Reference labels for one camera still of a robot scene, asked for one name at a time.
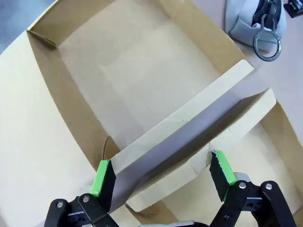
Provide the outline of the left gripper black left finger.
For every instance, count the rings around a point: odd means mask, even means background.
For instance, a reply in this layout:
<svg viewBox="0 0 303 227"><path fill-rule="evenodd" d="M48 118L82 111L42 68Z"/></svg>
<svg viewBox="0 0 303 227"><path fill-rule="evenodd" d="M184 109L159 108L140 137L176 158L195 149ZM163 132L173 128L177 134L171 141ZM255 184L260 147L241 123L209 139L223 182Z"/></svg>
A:
<svg viewBox="0 0 303 227"><path fill-rule="evenodd" d="M96 172L91 190L68 202L55 199L51 202L45 227L117 227L111 218L112 196L116 175L110 160L102 160Z"/></svg>

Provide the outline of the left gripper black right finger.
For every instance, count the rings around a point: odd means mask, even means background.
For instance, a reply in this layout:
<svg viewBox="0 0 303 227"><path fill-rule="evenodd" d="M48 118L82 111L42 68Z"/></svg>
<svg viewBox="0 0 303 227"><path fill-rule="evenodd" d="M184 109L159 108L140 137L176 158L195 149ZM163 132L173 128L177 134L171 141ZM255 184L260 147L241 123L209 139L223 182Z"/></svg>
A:
<svg viewBox="0 0 303 227"><path fill-rule="evenodd" d="M224 153L211 152L210 173L218 196L223 202L212 227L235 226L241 212L249 211L259 227L294 227L290 208L274 181L254 185L243 173L232 171Z"/></svg>

